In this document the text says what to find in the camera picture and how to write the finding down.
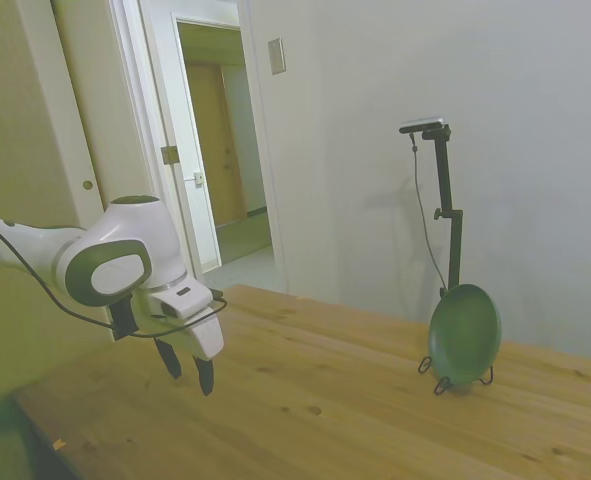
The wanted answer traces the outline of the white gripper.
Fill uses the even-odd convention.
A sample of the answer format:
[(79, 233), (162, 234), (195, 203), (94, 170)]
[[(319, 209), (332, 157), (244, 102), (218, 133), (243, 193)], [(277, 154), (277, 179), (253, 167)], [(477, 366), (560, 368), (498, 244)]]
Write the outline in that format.
[(211, 359), (224, 347), (223, 333), (215, 310), (205, 307), (188, 319), (151, 319), (151, 323), (151, 332), (182, 327), (178, 332), (162, 336), (162, 341), (156, 339), (155, 346), (173, 379), (178, 379), (182, 375), (182, 367), (174, 348), (193, 355), (202, 394), (210, 395), (215, 383), (215, 370)]

